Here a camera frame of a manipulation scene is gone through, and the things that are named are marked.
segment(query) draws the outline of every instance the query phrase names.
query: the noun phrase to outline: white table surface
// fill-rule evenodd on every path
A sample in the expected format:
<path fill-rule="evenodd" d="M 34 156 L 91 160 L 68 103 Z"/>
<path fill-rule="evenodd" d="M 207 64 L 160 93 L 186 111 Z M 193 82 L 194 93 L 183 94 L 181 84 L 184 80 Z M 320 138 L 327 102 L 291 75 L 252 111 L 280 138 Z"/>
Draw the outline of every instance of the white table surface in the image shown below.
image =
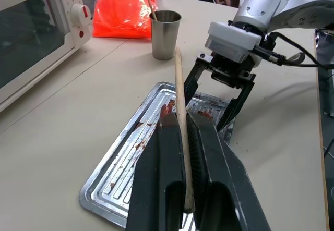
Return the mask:
<path fill-rule="evenodd" d="M 236 9 L 165 0 L 182 15 L 177 45 L 184 76 L 211 21 Z M 314 53 L 313 30 L 281 30 Z M 278 40 L 275 51 L 296 49 Z M 231 148 L 244 163 L 272 230 L 325 230 L 316 70 L 263 61 L 236 119 Z M 0 114 L 0 230 L 116 230 L 81 208 L 79 190 L 159 81 L 175 82 L 173 60 L 151 55 L 149 41 L 91 39 Z M 199 91 L 237 96 L 204 73 Z"/>

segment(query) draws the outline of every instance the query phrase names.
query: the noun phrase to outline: metal baking tray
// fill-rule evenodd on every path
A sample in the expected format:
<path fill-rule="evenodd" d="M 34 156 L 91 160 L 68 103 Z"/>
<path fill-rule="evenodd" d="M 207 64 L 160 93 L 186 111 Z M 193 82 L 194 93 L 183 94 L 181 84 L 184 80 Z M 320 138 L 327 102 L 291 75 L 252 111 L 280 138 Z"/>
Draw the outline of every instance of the metal baking tray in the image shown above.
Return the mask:
<path fill-rule="evenodd" d="M 136 162 L 156 127 L 161 106 L 171 100 L 175 100 L 175 85 L 158 83 L 152 89 L 81 189 L 79 201 L 82 207 L 125 228 Z M 207 113 L 217 124 L 228 103 L 196 93 L 187 110 Z M 233 125 L 234 121 L 219 132 L 227 143 Z M 195 230 L 192 214 L 184 214 L 181 230 Z"/>

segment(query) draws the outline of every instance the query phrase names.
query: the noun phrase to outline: metal cup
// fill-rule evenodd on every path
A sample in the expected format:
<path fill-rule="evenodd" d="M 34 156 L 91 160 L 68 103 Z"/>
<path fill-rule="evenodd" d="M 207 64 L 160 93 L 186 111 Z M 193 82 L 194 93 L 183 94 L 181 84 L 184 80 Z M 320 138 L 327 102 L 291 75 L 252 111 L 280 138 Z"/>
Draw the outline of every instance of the metal cup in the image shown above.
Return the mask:
<path fill-rule="evenodd" d="M 180 25 L 181 15 L 170 10 L 156 11 L 157 20 L 154 20 L 152 13 L 152 54 L 155 59 L 169 60 L 175 55 L 175 46 Z"/>

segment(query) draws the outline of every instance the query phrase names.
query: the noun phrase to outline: white control knob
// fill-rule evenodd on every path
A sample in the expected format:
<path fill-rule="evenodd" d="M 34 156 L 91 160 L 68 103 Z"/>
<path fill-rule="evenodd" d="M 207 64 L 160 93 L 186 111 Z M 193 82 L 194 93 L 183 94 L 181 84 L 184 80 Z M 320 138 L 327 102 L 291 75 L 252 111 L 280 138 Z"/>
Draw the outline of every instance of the white control knob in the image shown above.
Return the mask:
<path fill-rule="evenodd" d="M 90 10 L 83 4 L 74 4 L 70 11 L 70 17 L 73 24 L 81 27 L 89 25 L 91 21 Z"/>

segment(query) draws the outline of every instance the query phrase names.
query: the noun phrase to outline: wooden skewer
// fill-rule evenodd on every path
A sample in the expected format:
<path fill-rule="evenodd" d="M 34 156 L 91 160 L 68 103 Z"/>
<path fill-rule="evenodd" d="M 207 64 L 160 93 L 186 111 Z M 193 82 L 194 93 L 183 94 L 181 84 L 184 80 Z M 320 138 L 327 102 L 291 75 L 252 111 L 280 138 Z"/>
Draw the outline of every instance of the wooden skewer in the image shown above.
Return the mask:
<path fill-rule="evenodd" d="M 181 51 L 175 49 L 175 88 L 176 88 L 176 115 L 180 126 L 182 137 L 182 148 L 184 157 L 184 167 L 186 172 L 186 197 L 184 201 L 184 212 L 193 213 L 195 211 L 194 190 L 192 182 L 192 167 L 190 164 L 190 152 L 188 143 L 186 103 L 184 99 L 183 71 Z"/>
<path fill-rule="evenodd" d="M 148 5 L 150 6 L 150 9 L 151 9 L 151 12 L 152 12 L 152 15 L 153 15 L 153 19 L 158 21 L 157 20 L 157 16 L 156 16 L 156 12 L 154 12 L 154 9 L 152 7 L 152 4 L 151 4 L 151 1 L 150 0 L 147 0 L 148 1 Z"/>

